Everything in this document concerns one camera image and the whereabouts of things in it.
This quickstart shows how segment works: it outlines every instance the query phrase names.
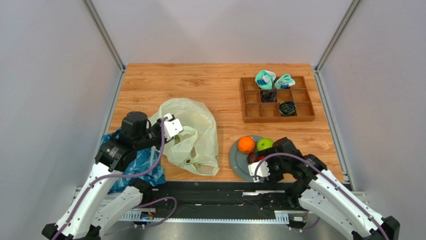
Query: plastic bag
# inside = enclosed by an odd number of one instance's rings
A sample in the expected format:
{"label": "plastic bag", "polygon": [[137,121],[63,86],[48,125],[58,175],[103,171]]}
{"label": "plastic bag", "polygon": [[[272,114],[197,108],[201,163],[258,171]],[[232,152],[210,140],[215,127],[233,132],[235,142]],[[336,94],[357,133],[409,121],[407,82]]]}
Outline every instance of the plastic bag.
{"label": "plastic bag", "polygon": [[219,171],[218,133],[216,120],[206,105],[189,98],[172,98],[149,120],[154,123],[167,113],[173,114],[183,126],[183,132],[164,147],[167,160],[193,174],[215,176]]}
{"label": "plastic bag", "polygon": [[[112,133],[108,135],[104,135],[102,140],[100,141],[101,145],[108,141],[111,137]],[[136,153],[136,159],[132,161],[123,172],[123,175],[132,175],[132,174],[140,174],[143,171],[148,170],[157,160],[159,156],[159,152],[156,151],[155,147],[146,148]],[[152,186],[157,186],[159,184],[165,184],[166,178],[164,176],[164,168],[158,164],[154,167],[154,169],[139,177],[140,179],[150,183]],[[108,193],[116,193],[122,192],[129,185],[130,181],[135,178],[119,178],[114,185],[112,185],[111,189]]]}

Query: green apple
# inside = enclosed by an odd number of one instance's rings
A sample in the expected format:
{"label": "green apple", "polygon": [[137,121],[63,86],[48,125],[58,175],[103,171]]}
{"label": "green apple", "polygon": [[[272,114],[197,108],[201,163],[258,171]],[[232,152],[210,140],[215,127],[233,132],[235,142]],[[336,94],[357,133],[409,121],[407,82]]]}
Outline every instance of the green apple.
{"label": "green apple", "polygon": [[268,148],[272,148],[274,141],[270,138],[262,138],[257,142],[257,150],[262,151]]}

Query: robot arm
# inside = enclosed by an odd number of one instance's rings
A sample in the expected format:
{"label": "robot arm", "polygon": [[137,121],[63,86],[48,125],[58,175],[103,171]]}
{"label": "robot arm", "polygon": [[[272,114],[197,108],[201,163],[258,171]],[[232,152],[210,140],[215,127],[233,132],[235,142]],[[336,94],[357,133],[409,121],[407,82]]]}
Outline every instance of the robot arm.
{"label": "robot arm", "polygon": [[164,118],[164,120],[158,119],[151,126],[145,113],[127,114],[122,121],[121,129],[100,146],[83,190],[56,224],[47,224],[42,234],[51,240],[98,240],[100,235],[105,234],[125,212],[139,205],[144,194],[150,190],[146,186],[141,186],[141,183],[135,179],[136,181],[132,181],[132,184],[126,188],[125,193],[121,194],[128,197],[119,197],[107,205],[102,212],[98,212],[108,191],[128,165],[136,159],[139,150],[151,147],[159,149],[162,144],[183,131],[180,121],[172,114],[168,113]]}
{"label": "robot arm", "polygon": [[297,179],[286,191],[289,206],[311,211],[349,240],[398,239],[398,221],[392,216],[383,218],[365,205],[323,162],[312,154],[303,156],[286,137],[257,155],[267,157],[248,166],[255,182],[261,177],[266,185],[272,185],[282,180],[285,173]]}

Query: orange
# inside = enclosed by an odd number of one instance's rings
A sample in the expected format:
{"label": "orange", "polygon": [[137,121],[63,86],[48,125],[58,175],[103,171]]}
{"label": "orange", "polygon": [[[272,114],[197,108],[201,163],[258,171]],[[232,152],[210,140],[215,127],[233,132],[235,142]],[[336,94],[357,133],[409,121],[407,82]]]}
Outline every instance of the orange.
{"label": "orange", "polygon": [[255,149],[255,140],[249,136],[243,136],[238,141],[238,150],[243,154],[249,154]]}

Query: gray wall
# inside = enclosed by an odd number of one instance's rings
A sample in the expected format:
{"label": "gray wall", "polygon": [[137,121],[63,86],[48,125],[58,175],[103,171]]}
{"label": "gray wall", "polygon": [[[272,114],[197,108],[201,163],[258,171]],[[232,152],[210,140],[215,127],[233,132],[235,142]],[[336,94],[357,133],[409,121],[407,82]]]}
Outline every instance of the gray wall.
{"label": "gray wall", "polygon": [[352,180],[425,239],[426,1],[366,0],[322,72]]}
{"label": "gray wall", "polygon": [[69,207],[119,77],[81,1],[0,2],[0,239],[43,239]]}
{"label": "gray wall", "polygon": [[94,0],[128,63],[316,64],[351,0]]}

